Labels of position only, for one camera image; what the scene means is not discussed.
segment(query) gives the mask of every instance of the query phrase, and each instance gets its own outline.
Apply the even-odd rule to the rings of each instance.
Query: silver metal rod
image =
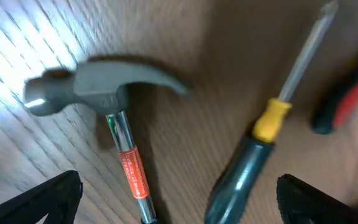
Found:
[[[290,100],[296,86],[298,85],[303,73],[306,70],[306,67],[309,65],[311,58],[316,52],[321,39],[323,39],[327,28],[331,24],[337,9],[338,3],[336,0],[327,3],[320,9],[319,19],[315,22],[308,39],[303,45],[301,53],[299,54],[294,66],[292,67],[290,75],[284,83],[280,95],[278,96],[279,100]]]
[[[118,114],[106,115],[106,118],[117,148],[121,152],[133,149],[135,147],[135,143],[132,138],[131,128],[129,127],[125,111],[122,111]],[[136,200],[142,214],[143,222],[154,222],[156,216],[151,196],[149,195],[146,198]]]

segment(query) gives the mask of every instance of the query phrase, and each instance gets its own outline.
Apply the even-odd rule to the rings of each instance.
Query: hand tool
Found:
[[[358,105],[358,68],[328,95],[311,122],[317,134],[330,134],[343,125]]]
[[[238,223],[246,207],[250,190],[273,149],[283,118],[291,108],[291,98],[336,11],[337,2],[326,4],[285,81],[278,98],[268,101],[257,120],[252,136],[245,136],[223,176],[216,183],[205,214],[207,224]]]
[[[157,223],[142,161],[125,114],[129,104],[126,84],[153,83],[170,87],[181,95],[188,92],[186,87],[162,70],[139,63],[90,62],[79,65],[73,73],[63,72],[68,74],[63,78],[45,72],[42,77],[29,80],[24,90],[25,106],[36,116],[46,116],[66,105],[81,103],[97,114],[106,115],[142,223]]]

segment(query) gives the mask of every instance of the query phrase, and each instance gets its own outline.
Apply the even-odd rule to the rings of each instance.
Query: dark green screwdriver handle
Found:
[[[205,224],[236,224],[245,210],[252,189],[273,144],[246,136],[225,173],[216,183],[205,213]]]

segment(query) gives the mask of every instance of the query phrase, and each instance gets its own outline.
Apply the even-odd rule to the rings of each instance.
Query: screwdriver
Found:
[[[318,20],[278,98],[269,99],[265,112],[256,121],[252,135],[243,138],[224,174],[214,186],[205,213],[206,224],[239,223],[250,190],[273,149],[273,141],[281,129],[286,113],[292,107],[289,100],[337,9],[337,1],[327,3],[320,9]]]

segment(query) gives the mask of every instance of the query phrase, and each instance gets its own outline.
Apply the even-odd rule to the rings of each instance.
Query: claw hammer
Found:
[[[90,62],[65,77],[42,75],[29,80],[24,89],[24,105],[36,116],[58,113],[66,105],[81,103],[106,116],[119,149],[122,166],[142,214],[142,223],[157,223],[139,152],[125,114],[129,106],[126,84],[153,83],[170,87],[178,94],[188,91],[166,72],[149,65],[130,62]]]

